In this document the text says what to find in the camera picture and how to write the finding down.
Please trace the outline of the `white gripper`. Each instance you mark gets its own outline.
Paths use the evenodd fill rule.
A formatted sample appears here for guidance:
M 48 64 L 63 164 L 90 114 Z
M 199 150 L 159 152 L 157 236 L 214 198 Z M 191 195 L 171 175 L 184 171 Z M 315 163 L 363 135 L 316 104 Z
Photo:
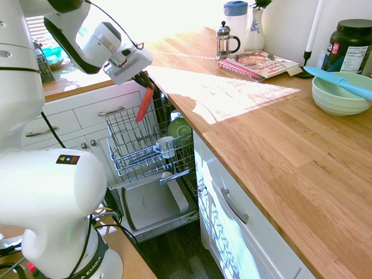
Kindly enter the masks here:
M 151 65 L 152 55 L 146 49 L 138 49 L 134 45 L 122 45 L 109 58 L 108 66 L 103 71 L 115 84 L 125 83 L 133 78 L 136 83 L 154 89 L 151 78 L 146 74 L 139 74 L 144 68 Z

